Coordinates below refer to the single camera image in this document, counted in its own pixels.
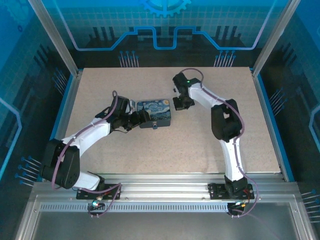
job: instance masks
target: work surface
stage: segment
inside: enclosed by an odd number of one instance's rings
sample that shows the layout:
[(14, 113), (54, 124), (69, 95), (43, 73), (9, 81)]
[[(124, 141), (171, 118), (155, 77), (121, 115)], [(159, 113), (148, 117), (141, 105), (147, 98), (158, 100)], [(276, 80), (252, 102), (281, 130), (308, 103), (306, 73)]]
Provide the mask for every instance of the work surface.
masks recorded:
[[(80, 160), (84, 171), (94, 173), (224, 173), (225, 160), (211, 131), (211, 112), (195, 103), (176, 111), (173, 77), (182, 67), (85, 68), (72, 109), (66, 136), (87, 126), (112, 102), (112, 91), (140, 100), (168, 99), (171, 126), (134, 128), (127, 134), (113, 132), (89, 148)], [(256, 88), (247, 67), (199, 67), (204, 85), (225, 99), (235, 99), (245, 123), (240, 139), (246, 172), (279, 172)], [(198, 72), (185, 72), (188, 79)]]

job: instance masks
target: gear logo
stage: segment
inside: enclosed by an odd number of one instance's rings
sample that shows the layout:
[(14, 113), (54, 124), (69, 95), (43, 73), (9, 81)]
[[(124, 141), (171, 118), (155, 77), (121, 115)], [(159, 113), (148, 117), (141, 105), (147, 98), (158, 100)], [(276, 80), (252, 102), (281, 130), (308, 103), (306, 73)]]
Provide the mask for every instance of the gear logo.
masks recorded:
[(29, 5), (27, 0), (0, 0), (0, 7), (6, 7), (11, 17), (23, 25), (29, 16)]
[(140, 2), (144, 5), (145, 10), (150, 11), (150, 14), (166, 18), (180, 14), (181, 10), (187, 8), (186, 5), (191, 3), (191, 0), (140, 0)]

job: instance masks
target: vent slot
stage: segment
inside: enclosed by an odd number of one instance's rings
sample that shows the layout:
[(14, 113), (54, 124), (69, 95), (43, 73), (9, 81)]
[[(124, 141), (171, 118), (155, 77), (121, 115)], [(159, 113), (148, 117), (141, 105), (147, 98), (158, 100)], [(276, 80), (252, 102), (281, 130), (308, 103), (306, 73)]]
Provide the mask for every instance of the vent slot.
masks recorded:
[[(91, 203), (87, 202), (46, 202), (40, 207), (41, 212), (86, 212)], [(103, 212), (106, 206), (93, 211), (93, 213)], [(118, 213), (226, 213), (227, 203), (223, 202), (115, 202), (110, 212)]]

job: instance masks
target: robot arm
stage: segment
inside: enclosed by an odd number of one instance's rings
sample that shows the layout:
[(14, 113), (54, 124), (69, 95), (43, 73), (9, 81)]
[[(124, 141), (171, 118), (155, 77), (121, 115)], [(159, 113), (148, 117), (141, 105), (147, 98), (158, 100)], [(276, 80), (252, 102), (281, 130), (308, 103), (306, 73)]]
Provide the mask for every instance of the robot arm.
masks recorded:
[(135, 102), (121, 96), (118, 96), (117, 104), (111, 116), (103, 120), (114, 107), (115, 98), (113, 98), (111, 106), (97, 114), (83, 130), (62, 140), (52, 139), (49, 141), (40, 170), (40, 175), (44, 179), (52, 181), (58, 157), (70, 140), (73, 139), (72, 143), (66, 148), (61, 160), (55, 183), (65, 189), (75, 187), (93, 191), (103, 188), (99, 186), (99, 184), (104, 185), (102, 177), (90, 172), (80, 171), (80, 158), (82, 154), (98, 140), (106, 137), (115, 129), (123, 127), (125, 130), (130, 131), (139, 124), (150, 120), (149, 114), (144, 109), (138, 112), (133, 111)]
[[(238, 111), (236, 101), (233, 99), (225, 100), (217, 96), (205, 86), (201, 86), (200, 80), (196, 78), (187, 79), (182, 72), (173, 78), (173, 83), (173, 90), (177, 93), (177, 97), (173, 98), (173, 102), (177, 111), (188, 109), (195, 105), (194, 101), (211, 111), (212, 133), (222, 146), (226, 166), (225, 188), (230, 196), (236, 196), (237, 193), (243, 194), (242, 191), (247, 187), (248, 181), (239, 171), (237, 164), (238, 160), (239, 167), (243, 170), (239, 148), (240, 139), (237, 138), (240, 135), (242, 124), (237, 115), (219, 100), (230, 104)], [(237, 138), (235, 142), (237, 159), (234, 146), (235, 138)]]

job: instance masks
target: blue glass wall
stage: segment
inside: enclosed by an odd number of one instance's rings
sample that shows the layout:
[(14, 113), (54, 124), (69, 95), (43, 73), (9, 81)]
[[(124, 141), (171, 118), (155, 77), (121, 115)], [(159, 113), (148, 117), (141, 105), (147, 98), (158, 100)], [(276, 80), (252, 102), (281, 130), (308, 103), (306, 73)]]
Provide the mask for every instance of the blue glass wall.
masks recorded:
[(140, 67), (218, 67), (219, 56), (229, 56), (226, 67), (231, 67), (234, 56), (232, 66), (252, 67), (286, 3), (287, 0), (44, 1), (81, 68), (121, 67), (120, 51), (135, 51)]
[(320, 190), (319, 11), (318, 0), (301, 0), (261, 71), (302, 193)]
[(0, 46), (0, 239), (6, 240), (38, 175), (21, 159), (41, 161), (63, 97), (61, 78), (70, 73), (27, 0), (0, 1)]

